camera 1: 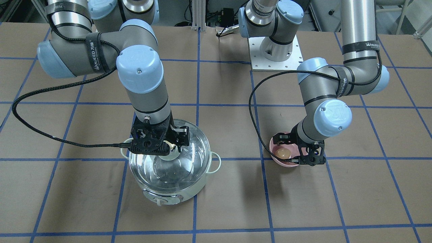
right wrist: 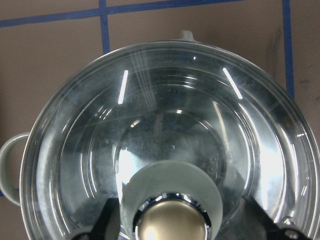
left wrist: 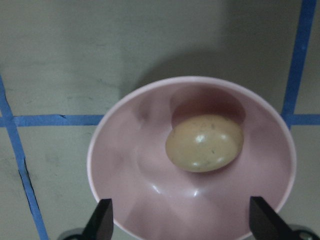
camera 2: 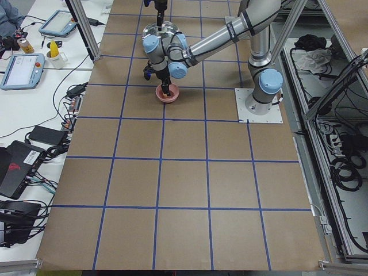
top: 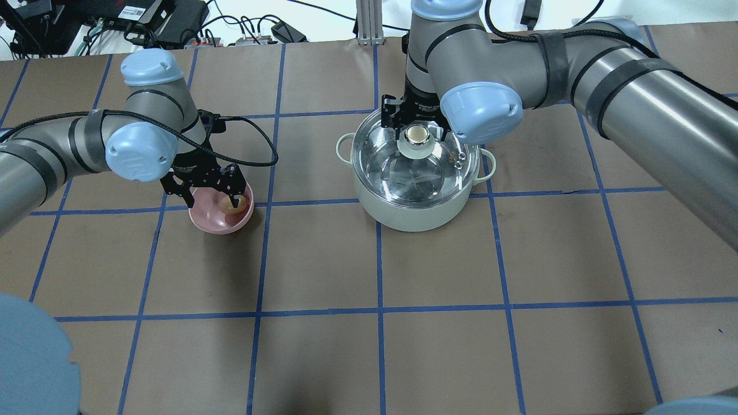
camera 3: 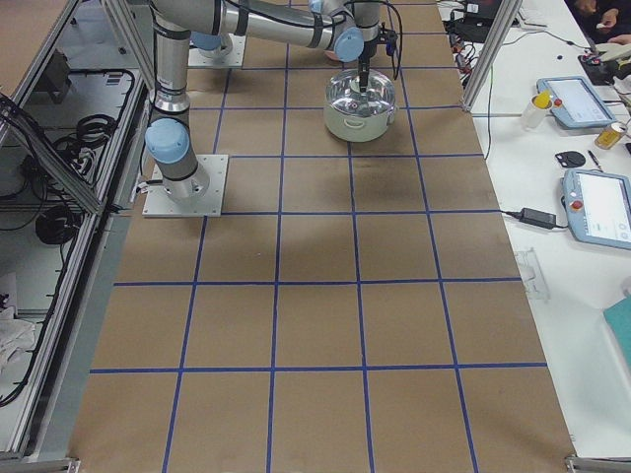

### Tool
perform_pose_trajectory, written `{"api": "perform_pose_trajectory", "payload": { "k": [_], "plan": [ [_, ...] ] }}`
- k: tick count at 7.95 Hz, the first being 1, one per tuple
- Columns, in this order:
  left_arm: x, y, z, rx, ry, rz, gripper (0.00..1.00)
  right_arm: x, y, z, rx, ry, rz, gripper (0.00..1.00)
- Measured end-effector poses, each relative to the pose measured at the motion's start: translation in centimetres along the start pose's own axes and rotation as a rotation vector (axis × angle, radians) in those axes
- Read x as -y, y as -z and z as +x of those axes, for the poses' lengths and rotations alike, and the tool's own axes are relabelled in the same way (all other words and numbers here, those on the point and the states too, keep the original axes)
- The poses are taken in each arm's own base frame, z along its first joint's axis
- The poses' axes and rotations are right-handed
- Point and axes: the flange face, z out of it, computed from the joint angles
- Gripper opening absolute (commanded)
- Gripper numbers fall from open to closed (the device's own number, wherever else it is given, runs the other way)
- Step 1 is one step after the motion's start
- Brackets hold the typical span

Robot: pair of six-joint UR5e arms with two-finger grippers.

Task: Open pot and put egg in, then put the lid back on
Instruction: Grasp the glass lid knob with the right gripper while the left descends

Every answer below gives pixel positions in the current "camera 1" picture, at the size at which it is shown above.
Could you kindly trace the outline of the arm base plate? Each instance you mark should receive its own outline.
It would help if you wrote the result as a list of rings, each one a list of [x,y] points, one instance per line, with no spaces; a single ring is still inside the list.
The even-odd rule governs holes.
[[[303,62],[296,35],[285,46],[273,43],[269,37],[250,37],[247,40],[252,71],[296,70]]]

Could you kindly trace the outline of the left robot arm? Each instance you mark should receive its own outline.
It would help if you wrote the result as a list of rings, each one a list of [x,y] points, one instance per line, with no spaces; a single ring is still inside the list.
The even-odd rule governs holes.
[[[330,66],[322,57],[304,60],[296,73],[306,116],[290,133],[273,135],[264,149],[285,167],[325,164],[324,141],[347,129],[352,112],[342,96],[382,91],[390,80],[383,66],[376,32],[373,0],[341,0],[343,66]],[[289,58],[302,21],[301,6],[291,0],[250,0],[240,8],[242,37],[264,37],[260,52],[278,62]]]

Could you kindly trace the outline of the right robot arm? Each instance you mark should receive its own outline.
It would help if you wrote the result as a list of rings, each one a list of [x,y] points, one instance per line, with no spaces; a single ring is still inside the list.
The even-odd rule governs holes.
[[[166,156],[189,145],[188,126],[172,117],[158,41],[150,26],[159,19],[156,0],[48,0],[52,39],[37,47],[52,78],[109,74],[117,70],[136,118],[134,154]]]

